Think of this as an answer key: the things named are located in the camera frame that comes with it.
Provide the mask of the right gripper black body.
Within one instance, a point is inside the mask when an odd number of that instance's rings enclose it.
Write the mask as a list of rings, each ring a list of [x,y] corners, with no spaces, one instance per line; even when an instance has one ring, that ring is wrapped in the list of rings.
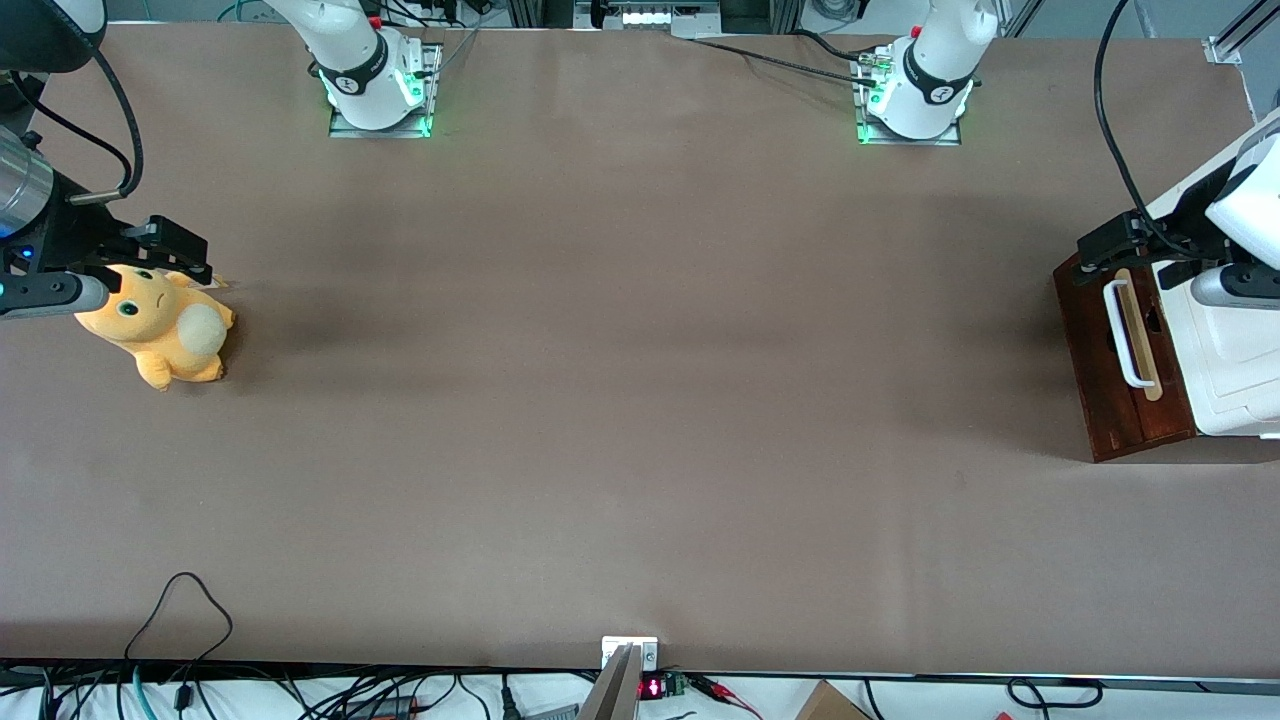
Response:
[[[151,269],[141,247],[124,236],[131,227],[104,205],[73,205],[82,187],[52,173],[47,197],[29,219],[5,220],[5,272],[31,274],[77,272],[87,266],[128,265]]]

